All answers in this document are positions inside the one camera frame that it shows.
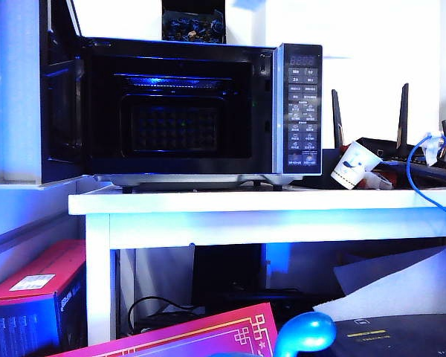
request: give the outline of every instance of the white paper cup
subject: white paper cup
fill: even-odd
[[[381,158],[354,141],[347,148],[330,176],[351,190],[363,179],[366,171],[372,171],[380,163]]]

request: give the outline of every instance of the microwave feet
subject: microwave feet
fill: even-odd
[[[122,193],[132,193],[133,191],[133,186],[122,186]]]

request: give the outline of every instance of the microwave heating element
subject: microwave heating element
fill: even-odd
[[[125,75],[127,84],[131,86],[155,87],[155,88],[179,88],[179,89],[221,89],[223,81],[227,78],[202,78],[202,77],[155,77],[143,75]]]

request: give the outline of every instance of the microwave oven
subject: microwave oven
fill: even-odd
[[[320,45],[85,38],[62,3],[42,58],[47,161],[125,188],[321,174]]]

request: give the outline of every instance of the microwave control panel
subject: microwave control panel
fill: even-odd
[[[282,46],[283,172],[320,175],[322,47]]]

